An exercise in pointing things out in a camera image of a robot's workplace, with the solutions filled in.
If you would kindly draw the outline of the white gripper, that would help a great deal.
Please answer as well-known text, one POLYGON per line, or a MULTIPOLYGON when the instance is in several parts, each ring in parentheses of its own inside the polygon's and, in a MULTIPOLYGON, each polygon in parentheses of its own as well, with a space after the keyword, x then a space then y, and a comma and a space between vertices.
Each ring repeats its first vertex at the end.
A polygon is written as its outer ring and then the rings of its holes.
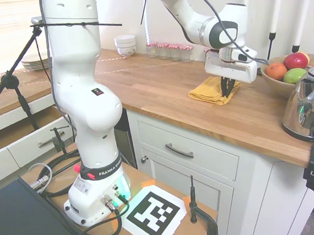
POLYGON ((226 98, 231 94, 235 81, 251 83, 256 79, 258 65, 255 61, 249 63, 225 63, 216 53, 206 55, 205 71, 220 76, 221 95, 226 98))

